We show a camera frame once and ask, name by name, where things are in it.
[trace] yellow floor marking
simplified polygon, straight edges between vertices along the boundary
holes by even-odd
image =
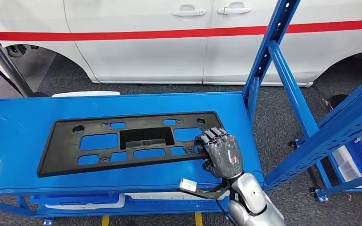
[[[203,226],[202,213],[201,212],[196,212],[195,213],[195,225],[196,226]]]
[[[109,225],[109,216],[103,216],[102,217],[102,226],[108,226]]]

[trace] blue table surface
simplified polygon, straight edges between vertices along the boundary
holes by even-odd
[[[237,138],[244,170],[261,170],[240,92],[0,99],[0,195],[175,191],[181,178],[214,187],[220,179],[202,160],[38,178],[36,171],[54,120],[215,111]],[[254,173],[259,182],[260,173]]]

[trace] black cable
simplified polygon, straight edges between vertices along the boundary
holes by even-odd
[[[252,172],[259,172],[263,175],[263,184],[262,184],[262,190],[264,189],[264,184],[267,184],[266,177],[264,176],[264,173],[258,170],[253,170]]]
[[[232,225],[238,226],[238,225],[234,222],[234,220],[225,212],[225,210],[222,208],[222,206],[220,205],[220,203],[218,202],[217,199],[216,199],[216,203],[217,203],[217,205],[220,207],[220,209],[221,209],[222,213],[224,214],[224,216],[225,216],[226,218],[230,219]]]

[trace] red stripe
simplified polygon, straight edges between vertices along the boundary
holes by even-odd
[[[190,30],[143,31],[143,32],[93,32],[93,33],[53,33],[53,32],[0,32],[0,40],[6,41],[84,41],[84,40],[124,40],[124,39],[165,39],[218,37],[235,35],[264,34],[267,26],[224,27]],[[362,20],[312,24],[291,24],[287,33],[329,32],[361,30]]]

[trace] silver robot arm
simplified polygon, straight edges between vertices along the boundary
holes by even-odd
[[[285,226],[284,217],[252,174],[242,174],[231,188],[238,199],[228,203],[228,211],[238,226]]]
[[[235,137],[223,128],[213,127],[205,130],[199,139],[210,156],[203,167],[213,176],[222,178],[223,189],[216,192],[221,187],[218,186],[209,192],[200,191],[196,189],[196,182],[183,178],[179,190],[210,199],[218,199],[226,190],[230,190],[228,211],[238,226],[285,226],[284,217],[256,178],[243,171],[242,152]]]

